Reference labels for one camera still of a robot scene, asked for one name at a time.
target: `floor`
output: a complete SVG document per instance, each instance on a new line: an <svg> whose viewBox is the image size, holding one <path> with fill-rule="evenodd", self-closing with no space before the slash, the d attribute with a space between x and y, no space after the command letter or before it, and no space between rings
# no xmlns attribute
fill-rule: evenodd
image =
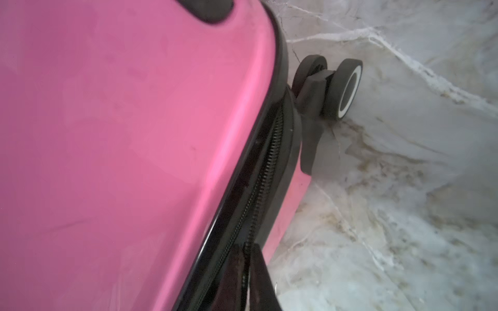
<svg viewBox="0 0 498 311"><path fill-rule="evenodd" d="M289 82L308 54L365 64L269 265L282 308L496 310L498 3L266 2Z"/></svg>

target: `white marble floor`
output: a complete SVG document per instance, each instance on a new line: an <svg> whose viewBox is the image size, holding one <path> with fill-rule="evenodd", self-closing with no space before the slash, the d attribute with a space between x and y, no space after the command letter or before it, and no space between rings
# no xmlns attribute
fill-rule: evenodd
<svg viewBox="0 0 498 311"><path fill-rule="evenodd" d="M498 3L267 3L289 82L308 54L365 64L270 263L283 309L496 310Z"/></svg>

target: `black plastic bracket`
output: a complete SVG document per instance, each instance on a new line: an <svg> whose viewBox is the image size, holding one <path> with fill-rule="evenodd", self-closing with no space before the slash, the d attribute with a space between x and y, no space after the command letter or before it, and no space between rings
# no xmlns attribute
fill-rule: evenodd
<svg viewBox="0 0 498 311"><path fill-rule="evenodd" d="M320 124L320 114L333 75L332 70L322 70L308 77L296 99L296 108L301 115L303 130L301 171L308 175L311 175L318 142L322 138L323 127Z"/></svg>

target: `black trim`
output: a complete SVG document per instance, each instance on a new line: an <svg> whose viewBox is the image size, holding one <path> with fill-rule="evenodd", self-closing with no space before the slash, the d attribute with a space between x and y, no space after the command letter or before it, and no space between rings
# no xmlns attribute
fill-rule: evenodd
<svg viewBox="0 0 498 311"><path fill-rule="evenodd" d="M214 24L223 21L230 15L233 0L177 0L195 17L206 23Z"/></svg>
<svg viewBox="0 0 498 311"><path fill-rule="evenodd" d="M311 175L316 149L323 133L319 118L323 109L327 86L333 74L334 71L322 70L306 78L304 86L296 99L296 108L301 114L303 126L301 170L308 175Z"/></svg>
<svg viewBox="0 0 498 311"><path fill-rule="evenodd" d="M286 42L275 16L266 5L263 6L272 22L276 40L275 65L270 87L211 228L204 239L203 247L173 307L176 311L195 310L197 302L203 299L204 289L210 286L210 276L230 243L231 235L254 187L262 157L265 155L265 142L270 135L278 103L285 94L288 74Z"/></svg>

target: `scuff mark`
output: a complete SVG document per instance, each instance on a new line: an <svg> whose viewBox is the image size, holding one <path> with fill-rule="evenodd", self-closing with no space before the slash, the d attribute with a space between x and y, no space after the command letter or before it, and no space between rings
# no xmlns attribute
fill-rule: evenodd
<svg viewBox="0 0 498 311"><path fill-rule="evenodd" d="M62 225L55 226L55 227L52 227L50 229L47 229L45 231L42 231L42 232L39 233L39 235L50 234L50 233L55 233L55 232L58 232L58 231L61 231L61 230L66 230L66 229L72 228L72 227L77 226L77 225L81 225L81 224L84 224L84 223L87 223L87 222L91 222L93 220L94 220L93 218L84 218L84 219L81 219L81 220L69 222L67 224L62 224Z"/></svg>

